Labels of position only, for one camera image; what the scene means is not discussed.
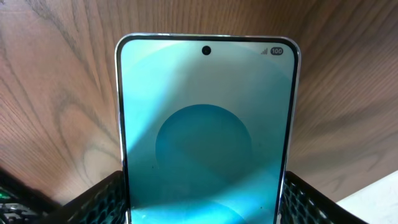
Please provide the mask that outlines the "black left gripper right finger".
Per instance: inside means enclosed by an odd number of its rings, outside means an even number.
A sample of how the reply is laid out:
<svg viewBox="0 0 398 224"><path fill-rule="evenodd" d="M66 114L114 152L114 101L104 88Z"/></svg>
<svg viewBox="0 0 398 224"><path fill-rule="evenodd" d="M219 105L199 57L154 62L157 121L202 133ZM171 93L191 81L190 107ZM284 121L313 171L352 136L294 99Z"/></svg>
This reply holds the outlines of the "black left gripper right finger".
<svg viewBox="0 0 398 224"><path fill-rule="evenodd" d="M366 224L291 171L285 173L281 224Z"/></svg>

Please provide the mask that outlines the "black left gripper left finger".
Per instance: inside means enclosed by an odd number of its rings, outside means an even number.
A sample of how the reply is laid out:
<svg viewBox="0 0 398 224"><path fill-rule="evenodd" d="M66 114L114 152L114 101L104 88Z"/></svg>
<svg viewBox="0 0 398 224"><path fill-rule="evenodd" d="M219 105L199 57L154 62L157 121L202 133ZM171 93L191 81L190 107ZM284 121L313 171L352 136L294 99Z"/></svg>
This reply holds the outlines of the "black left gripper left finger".
<svg viewBox="0 0 398 224"><path fill-rule="evenodd" d="M124 175L118 170L45 218L39 224L125 224Z"/></svg>

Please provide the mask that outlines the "blue screen smartphone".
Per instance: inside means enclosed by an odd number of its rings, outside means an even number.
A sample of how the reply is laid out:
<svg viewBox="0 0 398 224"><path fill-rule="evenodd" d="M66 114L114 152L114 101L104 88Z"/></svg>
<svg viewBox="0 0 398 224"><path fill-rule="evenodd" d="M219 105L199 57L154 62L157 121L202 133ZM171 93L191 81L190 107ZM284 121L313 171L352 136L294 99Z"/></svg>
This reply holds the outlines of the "blue screen smartphone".
<svg viewBox="0 0 398 224"><path fill-rule="evenodd" d="M276 223L299 46L133 33L114 58L128 222Z"/></svg>

